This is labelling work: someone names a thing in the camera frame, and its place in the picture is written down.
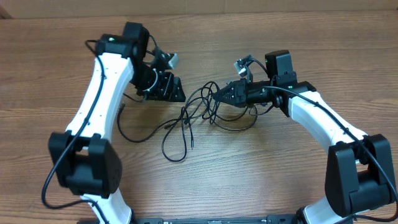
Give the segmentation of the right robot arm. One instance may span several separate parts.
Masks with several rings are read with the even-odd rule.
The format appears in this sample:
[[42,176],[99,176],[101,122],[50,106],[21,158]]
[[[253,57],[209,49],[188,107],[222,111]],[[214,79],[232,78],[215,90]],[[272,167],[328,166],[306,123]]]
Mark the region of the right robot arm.
[[365,215],[397,203],[391,145],[381,134],[368,135],[333,111],[309,82],[298,82],[288,50],[270,52],[261,65],[267,81],[254,82],[250,55],[234,64],[240,80],[213,94],[215,101],[238,108],[271,104],[301,124],[328,154],[325,196],[295,214],[268,215],[266,223],[354,223],[364,219],[393,222]]

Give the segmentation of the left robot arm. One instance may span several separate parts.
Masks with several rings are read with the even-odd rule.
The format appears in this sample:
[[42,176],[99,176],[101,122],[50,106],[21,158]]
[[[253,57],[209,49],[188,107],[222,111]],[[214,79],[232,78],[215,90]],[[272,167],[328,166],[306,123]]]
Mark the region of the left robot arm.
[[128,84],[144,100],[183,102],[181,81],[172,70],[177,54],[154,49],[146,62],[150,32],[140,23],[127,22],[121,35],[104,34],[87,40],[95,56],[93,75],[83,101],[63,133],[52,133],[49,177],[79,196],[94,211],[98,223],[134,223],[133,210],[119,189],[122,162],[111,145],[113,124]]

